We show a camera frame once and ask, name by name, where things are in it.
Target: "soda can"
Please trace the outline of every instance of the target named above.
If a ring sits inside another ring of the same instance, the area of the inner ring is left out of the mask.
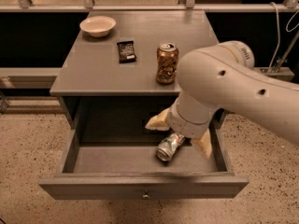
[[[157,146],[156,155],[162,161],[171,161],[178,148],[183,145],[185,137],[179,133],[171,133]]]
[[[178,48],[174,42],[163,42],[157,48],[157,81],[161,84],[171,84],[176,80],[178,65]]]

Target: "terrazzo floor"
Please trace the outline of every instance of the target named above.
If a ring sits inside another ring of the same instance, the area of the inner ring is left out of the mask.
[[[250,180],[231,200],[55,201],[38,180],[53,176],[68,130],[62,114],[0,116],[7,224],[299,223],[299,148],[243,117],[230,114],[221,127],[235,174]]]

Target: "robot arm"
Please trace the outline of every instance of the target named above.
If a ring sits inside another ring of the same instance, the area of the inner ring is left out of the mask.
[[[252,70],[254,58],[241,42],[220,43],[181,58],[181,93],[167,123],[186,137],[201,137],[219,108],[235,112],[299,145],[299,85]]]

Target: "brown can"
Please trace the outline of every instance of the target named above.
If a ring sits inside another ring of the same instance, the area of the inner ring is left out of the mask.
[[[178,48],[174,42],[163,42],[157,49],[157,81],[161,84],[171,84],[176,80],[178,65]]]

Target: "drawer handle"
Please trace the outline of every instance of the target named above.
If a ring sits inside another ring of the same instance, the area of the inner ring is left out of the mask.
[[[149,193],[147,190],[144,191],[144,194],[142,195],[142,199],[143,200],[148,200],[150,199]]]

